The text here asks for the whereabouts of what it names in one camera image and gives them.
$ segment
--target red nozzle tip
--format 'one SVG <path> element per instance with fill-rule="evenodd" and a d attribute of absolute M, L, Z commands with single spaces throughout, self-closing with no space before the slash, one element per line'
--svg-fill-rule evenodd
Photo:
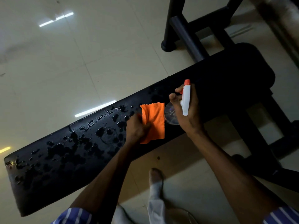
<path fill-rule="evenodd" d="M 188 86 L 190 86 L 190 85 L 191 85 L 191 83 L 190 83 L 190 79 L 185 79 L 184 85 L 188 85 Z"/>

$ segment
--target black metal frame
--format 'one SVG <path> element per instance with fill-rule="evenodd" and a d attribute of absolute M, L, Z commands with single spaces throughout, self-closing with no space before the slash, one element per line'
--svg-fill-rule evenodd
<path fill-rule="evenodd" d="M 242 1 L 230 0 L 225 7 L 188 23 L 182 14 L 185 0 L 170 0 L 161 48 L 171 52 L 176 49 L 175 42 L 181 39 L 194 62 L 199 62 L 209 55 L 195 33 L 206 27 L 210 27 L 225 49 L 230 48 L 234 42 L 224 28 Z M 231 107 L 227 115 L 251 152 L 248 158 L 241 155 L 233 155 L 233 158 L 248 173 L 299 192 L 299 172 L 282 168 L 278 161 L 299 146 L 299 121 L 291 123 L 272 96 L 260 101 L 284 137 L 268 145 L 245 109 Z"/>

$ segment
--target forearm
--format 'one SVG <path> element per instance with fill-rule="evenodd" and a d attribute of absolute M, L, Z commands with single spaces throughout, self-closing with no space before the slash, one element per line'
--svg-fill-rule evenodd
<path fill-rule="evenodd" d="M 241 223 L 262 223 L 266 215 L 284 205 L 207 135 L 199 133 L 191 136 L 191 139 L 213 170 Z"/>
<path fill-rule="evenodd" d="M 132 147 L 136 142 L 126 142 L 99 175 L 81 192 L 70 207 L 79 207 L 110 223 L 119 193 L 132 161 Z"/>

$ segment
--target tiled floor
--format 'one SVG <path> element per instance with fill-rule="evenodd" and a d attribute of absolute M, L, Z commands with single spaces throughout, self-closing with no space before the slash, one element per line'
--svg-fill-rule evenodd
<path fill-rule="evenodd" d="M 227 1 L 186 0 L 183 14 L 191 21 Z M 76 121 L 77 113 L 120 100 L 192 65 L 180 43 L 170 53 L 160 48 L 168 4 L 169 0 L 2 0 L 0 149 L 11 149 L 0 159 Z M 70 12 L 74 14 L 38 26 Z M 260 50 L 276 74 L 274 98 L 290 120 L 299 119 L 299 70 L 248 0 L 227 32 L 235 42 L 249 42 Z M 213 35 L 203 34 L 198 36 L 210 55 L 223 49 Z M 261 105 L 248 111 L 268 143 L 282 136 Z M 229 154 L 250 154 L 226 116 L 209 121 L 206 129 Z M 298 158 L 296 151 L 281 163 L 299 170 Z M 185 135 L 132 162 L 119 201 L 136 222 L 148 223 L 151 167 L 166 176 L 167 205 L 189 210 L 201 223 L 238 223 L 211 169 Z M 299 208 L 297 193 L 262 182 Z M 2 164 L 1 220 L 50 223 L 80 191 L 21 218 Z"/>

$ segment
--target person's left arm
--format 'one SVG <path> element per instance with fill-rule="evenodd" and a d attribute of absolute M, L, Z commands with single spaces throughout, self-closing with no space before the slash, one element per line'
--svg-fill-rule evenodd
<path fill-rule="evenodd" d="M 80 193 L 70 208 L 82 208 L 102 223 L 111 223 L 119 193 L 134 151 L 147 134 L 150 124 L 142 125 L 141 116 L 127 121 L 126 142 L 99 175 Z"/>

